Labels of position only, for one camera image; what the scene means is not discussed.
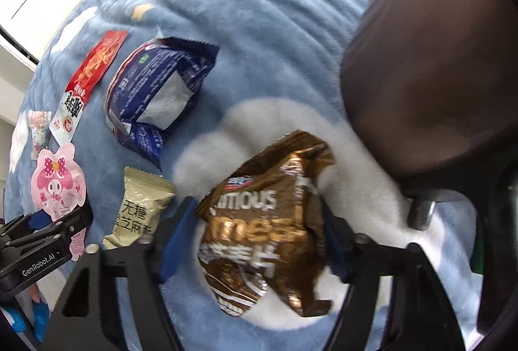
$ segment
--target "pink candy package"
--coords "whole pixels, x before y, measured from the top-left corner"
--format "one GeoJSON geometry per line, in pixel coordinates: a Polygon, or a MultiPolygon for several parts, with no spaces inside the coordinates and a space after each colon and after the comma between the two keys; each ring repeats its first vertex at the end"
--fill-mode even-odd
{"type": "MultiPolygon", "coordinates": [[[[30,179],[30,193],[36,209],[43,209],[53,221],[84,205],[86,183],[81,167],[73,160],[76,148],[65,144],[52,153],[42,149],[30,179]]],[[[72,237],[70,251],[77,261],[84,252],[86,228],[72,237]]]]}

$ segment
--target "blue blanket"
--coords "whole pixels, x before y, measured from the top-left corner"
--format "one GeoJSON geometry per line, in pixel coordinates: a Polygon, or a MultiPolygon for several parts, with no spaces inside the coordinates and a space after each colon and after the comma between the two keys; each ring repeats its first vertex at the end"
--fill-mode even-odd
{"type": "MultiPolygon", "coordinates": [[[[73,137],[76,161],[85,174],[94,222],[86,243],[110,233],[123,197],[127,165],[156,173],[136,153],[120,146],[105,124],[103,101],[121,62],[158,35],[220,46],[199,103],[165,142],[162,169],[178,189],[178,200],[202,198],[244,160],[295,129],[326,140],[336,165],[319,179],[332,211],[352,228],[382,244],[420,243],[437,269],[466,339],[475,325],[481,278],[468,261],[475,211],[468,203],[442,204],[426,232],[406,227],[408,203],[352,131],[339,89],[339,64],[368,0],[83,0],[44,54],[20,110],[11,150],[6,216],[34,210],[29,180],[35,169],[27,111],[51,110],[88,51],[109,29],[129,35],[86,105],[73,137]]],[[[50,142],[55,151],[57,144],[50,142]]],[[[249,313],[232,318],[219,310],[195,258],[203,225],[178,253],[178,274],[162,288],[164,301],[187,351],[320,350],[336,320],[346,286],[326,269],[317,291],[332,299],[330,315],[301,318],[268,292],[249,313]]],[[[73,263],[60,270],[66,276],[73,263]]],[[[120,301],[129,349],[138,349],[128,293],[120,301]]],[[[383,280],[368,349],[377,349],[389,302],[383,280]]]]}

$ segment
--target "brown snack package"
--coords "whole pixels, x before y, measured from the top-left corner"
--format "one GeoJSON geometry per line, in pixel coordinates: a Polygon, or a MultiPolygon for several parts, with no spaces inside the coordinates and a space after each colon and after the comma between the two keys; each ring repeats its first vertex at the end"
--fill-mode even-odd
{"type": "Polygon", "coordinates": [[[143,234],[153,234],[160,213],[175,195],[173,183],[136,168],[124,169],[124,199],[112,234],[103,239],[107,249],[129,246],[143,234]]]}
{"type": "Polygon", "coordinates": [[[255,155],[201,201],[198,260],[221,310],[240,316],[270,286],[303,317],[325,315],[313,289],[325,267],[317,177],[330,148],[295,131],[255,155]]]}

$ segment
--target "red snack package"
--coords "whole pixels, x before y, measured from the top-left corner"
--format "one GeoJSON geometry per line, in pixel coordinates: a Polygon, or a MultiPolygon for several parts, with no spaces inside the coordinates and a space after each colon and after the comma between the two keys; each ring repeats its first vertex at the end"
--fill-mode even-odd
{"type": "Polygon", "coordinates": [[[110,67],[128,31],[108,31],[88,53],[68,83],[58,110],[50,122],[50,131],[60,146],[72,141],[84,106],[96,83],[110,67]]]}

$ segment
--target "green logo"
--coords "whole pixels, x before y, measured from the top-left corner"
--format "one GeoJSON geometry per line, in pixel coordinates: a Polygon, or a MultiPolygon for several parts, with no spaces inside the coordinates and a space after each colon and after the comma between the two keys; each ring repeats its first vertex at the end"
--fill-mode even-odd
{"type": "Polygon", "coordinates": [[[149,54],[144,54],[139,60],[138,64],[146,63],[146,60],[149,58],[149,54]]]}

